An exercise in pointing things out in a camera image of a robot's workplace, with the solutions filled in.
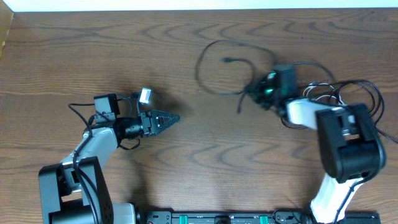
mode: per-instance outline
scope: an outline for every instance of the black cable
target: black cable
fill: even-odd
[[[242,93],[242,91],[233,91],[233,92],[230,92],[230,93],[218,93],[218,92],[212,90],[211,88],[207,87],[207,86],[200,80],[200,77],[199,77],[199,74],[200,74],[200,65],[201,65],[201,63],[202,63],[202,61],[203,61],[203,59],[204,59],[204,57],[205,57],[205,54],[206,54],[207,50],[208,50],[211,46],[213,46],[213,45],[215,45],[215,44],[218,44],[218,43],[222,43],[222,42],[223,42],[223,43],[227,43],[227,44],[233,44],[233,45],[237,45],[237,46],[242,46],[242,47],[248,47],[248,48],[252,48],[252,49],[261,50],[261,51],[266,52],[266,53],[268,53],[269,55],[271,55],[271,57],[272,57],[272,63],[273,63],[273,64],[276,63],[276,56],[275,56],[275,54],[273,53],[273,51],[271,51],[271,50],[269,50],[269,49],[266,49],[266,48],[264,48],[264,47],[259,47],[259,46],[256,46],[256,45],[246,44],[246,43],[242,43],[242,42],[235,41],[235,40],[216,40],[216,41],[214,41],[214,42],[208,44],[208,45],[201,51],[201,53],[200,53],[200,55],[199,55],[199,57],[198,57],[198,60],[197,60],[197,62],[196,62],[196,64],[195,64],[195,80],[197,81],[198,85],[199,85],[202,89],[204,89],[206,92],[208,92],[208,93],[211,93],[211,94],[219,94],[219,95],[239,95],[239,94]]]
[[[378,122],[380,122],[380,120],[386,110],[386,104],[384,102],[384,98],[381,94],[380,89],[373,82],[370,82],[369,80],[348,80],[348,81],[343,81],[343,82],[330,83],[328,85],[333,86],[334,88],[337,85],[341,85],[341,86],[339,86],[338,88],[335,88],[332,91],[332,93],[329,93],[328,95],[333,95],[338,98],[341,89],[350,84],[360,86],[362,89],[366,90],[366,92],[371,96],[372,107],[369,109],[369,118],[373,118],[380,111],[379,116],[375,119],[375,122],[373,122],[373,126],[374,126],[375,130],[377,132],[379,132],[382,136],[387,138],[388,140],[398,144],[397,138],[395,138],[395,137],[385,133],[384,131],[380,130],[379,128],[377,128],[377,124],[378,124]],[[299,88],[306,88],[308,86],[325,86],[325,84],[309,84],[306,86],[300,86]],[[370,88],[371,90],[373,90],[377,93],[377,103],[376,103],[376,99],[375,99],[373,93],[371,93],[371,91],[368,88]]]
[[[338,216],[339,216],[341,210],[342,210],[342,209],[344,208],[344,206],[346,205],[346,203],[347,203],[349,197],[350,197],[351,194],[354,192],[355,187],[356,187],[357,185],[359,185],[359,184],[364,184],[364,183],[370,181],[371,179],[373,179],[373,178],[379,173],[379,171],[380,171],[380,169],[381,169],[380,166],[381,166],[381,161],[379,161],[379,167],[374,171],[374,173],[373,173],[371,176],[369,176],[369,177],[367,177],[367,178],[365,178],[365,179],[363,179],[363,180],[360,180],[360,181],[358,181],[358,182],[355,182],[355,183],[353,183],[353,184],[349,187],[349,191],[348,191],[348,193],[346,194],[346,197],[344,198],[344,200],[342,201],[340,207],[338,208],[338,210],[337,210],[337,212],[336,212],[336,216],[335,216],[335,220],[333,221],[333,224],[336,224],[336,223],[337,223]]]
[[[79,169],[79,172],[81,174],[81,176],[87,180],[88,184],[90,185],[90,187],[94,190],[95,194],[98,195],[98,191],[97,188],[95,187],[95,184],[93,183],[93,181],[87,176],[87,174],[85,172],[83,172],[81,169]]]
[[[82,144],[80,144],[79,148],[78,148],[76,151],[74,151],[75,154],[73,155],[73,169],[75,170],[76,176],[77,176],[77,178],[78,178],[78,180],[79,180],[79,182],[80,182],[80,186],[81,186],[81,188],[82,188],[82,191],[83,191],[84,193],[86,193],[88,202],[90,203],[91,212],[93,213],[94,221],[95,221],[95,223],[100,224],[100,222],[99,222],[99,220],[98,220],[98,214],[97,214],[96,209],[95,209],[95,205],[94,205],[93,198],[91,197],[91,194],[90,194],[90,192],[89,192],[88,189],[87,189],[86,183],[85,183],[85,181],[83,180],[83,177],[81,176],[80,169],[79,169],[78,164],[77,164],[77,162],[76,162],[77,157],[78,157],[78,155],[79,155],[79,152],[83,149],[83,147],[88,143],[88,141],[89,141],[91,138],[92,138],[92,136],[89,135],[89,136],[86,138],[86,140],[83,141]]]
[[[91,194],[90,194],[90,192],[87,189],[86,183],[85,183],[85,181],[83,180],[83,177],[80,174],[80,169],[79,169],[78,164],[76,162],[80,151],[86,146],[88,141],[93,137],[93,131],[91,130],[91,126],[89,125],[87,120],[83,117],[83,115],[81,115],[75,108],[73,108],[73,106],[92,106],[92,105],[93,104],[70,103],[70,104],[68,104],[68,107],[81,118],[81,120],[86,124],[87,130],[89,132],[88,137],[83,141],[83,143],[80,144],[78,149],[74,151],[74,155],[73,155],[73,160],[72,161],[73,161],[73,169],[75,170],[75,174],[76,174],[76,176],[77,176],[77,178],[78,178],[78,180],[80,182],[81,190],[84,193],[86,193],[87,199],[88,199],[88,201],[90,203],[90,208],[91,208],[91,212],[93,213],[94,221],[95,221],[96,224],[100,224],[100,221],[98,219],[98,214],[96,212],[96,208],[95,208],[95,205],[94,205],[93,198],[91,197]]]
[[[226,57],[226,58],[223,59],[223,61],[224,61],[224,63],[244,62],[244,63],[248,64],[250,66],[250,69],[251,69],[251,79],[250,79],[249,84],[247,84],[246,86],[250,86],[250,85],[253,84],[254,80],[256,79],[257,68],[250,60],[245,59],[245,58],[229,58],[229,57]],[[241,113],[241,110],[242,110],[241,107],[242,107],[243,99],[247,95],[246,88],[244,88],[243,90],[241,90],[239,92],[236,92],[236,94],[237,95],[238,94],[242,94],[242,96],[240,97],[239,102],[238,102],[237,113],[239,114],[239,113]]]
[[[283,116],[280,116],[280,122],[286,127],[286,128],[290,128],[290,129],[307,129],[307,127],[302,126],[302,125],[294,125],[289,123],[288,121],[286,121]]]
[[[135,138],[135,140],[138,140],[138,143],[137,143],[135,146],[133,146],[132,148],[130,148],[130,149],[127,148],[127,147],[125,147],[125,146],[122,146],[121,144],[119,144],[119,147],[122,148],[122,149],[124,149],[124,150],[133,150],[133,149],[137,149],[137,148],[139,147],[141,141],[140,141],[139,138]]]
[[[278,222],[278,221],[276,220],[276,216],[275,216],[276,212],[279,211],[279,210],[280,210],[280,209],[275,210],[274,212],[272,212],[272,215],[271,215],[271,218],[275,221],[276,224],[280,224],[280,222]]]

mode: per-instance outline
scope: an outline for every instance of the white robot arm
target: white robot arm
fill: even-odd
[[[133,93],[130,97],[137,100],[136,118],[117,117],[116,94],[94,98],[96,114],[89,121],[84,120],[87,129],[81,143],[59,164],[43,167],[39,172],[44,224],[135,224],[136,213],[132,204],[111,202],[101,168],[117,148],[128,150],[121,145],[122,139],[156,136],[179,122],[177,114],[157,110],[141,112],[139,105],[148,103],[149,95],[150,89],[144,88],[141,94]],[[81,192],[82,198],[62,201],[63,196],[73,192]]]
[[[325,177],[310,209],[317,223],[336,223],[359,187],[385,166],[386,155],[371,126],[368,109],[359,105],[329,105],[301,98],[293,65],[274,71],[246,90],[266,110],[271,106],[291,124],[318,131]],[[346,140],[346,136],[359,137]]]

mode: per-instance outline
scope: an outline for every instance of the wooden table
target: wooden table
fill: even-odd
[[[238,96],[203,91],[193,68],[217,39],[266,47],[280,63],[320,62],[339,80],[371,80],[387,104],[379,127],[398,136],[397,9],[18,13],[0,62],[0,222],[42,222],[37,174],[69,155],[85,127],[68,103],[144,86],[155,91],[154,108],[180,114],[181,122],[112,155],[103,172],[114,202],[176,211],[306,206],[324,174],[316,132],[283,127],[249,98],[236,114]],[[222,57],[253,60],[259,76],[271,69],[263,52],[214,46],[200,77],[217,91],[240,90],[250,77],[245,64]],[[327,79],[309,67],[299,78]],[[349,88],[343,99],[368,96]],[[382,141],[387,166],[349,210],[397,223],[398,147]]]

